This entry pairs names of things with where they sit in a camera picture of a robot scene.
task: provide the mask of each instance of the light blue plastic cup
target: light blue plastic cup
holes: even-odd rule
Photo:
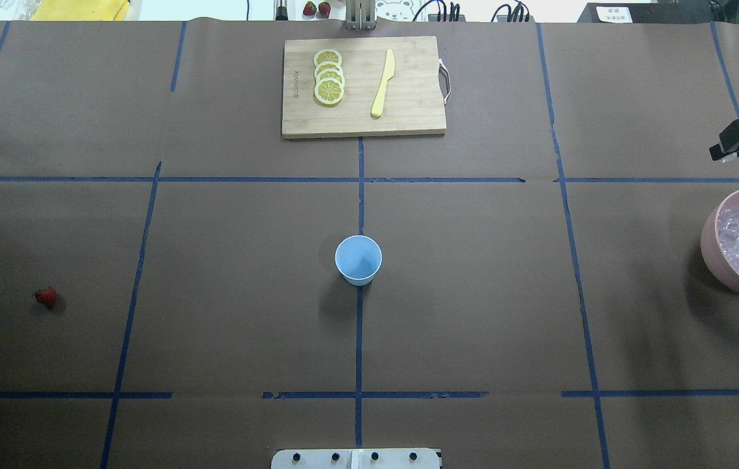
[[[367,285],[381,269],[381,248],[372,238],[350,236],[334,252],[334,264],[352,285]]]

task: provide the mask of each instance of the yellow knife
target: yellow knife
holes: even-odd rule
[[[387,82],[396,74],[396,56],[393,50],[387,50],[387,59],[384,60],[384,72],[381,74],[381,84],[378,85],[378,93],[375,93],[375,101],[372,102],[372,109],[369,115],[373,118],[379,118],[384,113],[384,98],[387,95]]]

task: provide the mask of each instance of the wooden cutting board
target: wooden cutting board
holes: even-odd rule
[[[315,99],[315,54],[334,48],[343,57],[346,93],[333,107]],[[370,116],[387,49],[396,56],[396,75],[387,84],[384,115]],[[444,134],[435,36],[410,38],[311,39],[285,42],[283,137],[357,137]]]

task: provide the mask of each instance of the yellow towel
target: yellow towel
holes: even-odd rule
[[[120,21],[127,0],[42,0],[33,21]]]

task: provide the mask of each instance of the strawberry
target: strawberry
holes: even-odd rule
[[[303,8],[303,15],[307,17],[313,17],[317,12],[317,7],[314,2],[306,2],[306,6]]]
[[[36,302],[45,305],[46,308],[53,309],[54,305],[57,303],[57,291],[49,286],[45,290],[39,290],[34,293],[33,298],[36,299]]]
[[[328,4],[328,2],[322,2],[318,5],[318,10],[320,12],[320,16],[328,18],[328,13],[332,12],[332,6]]]

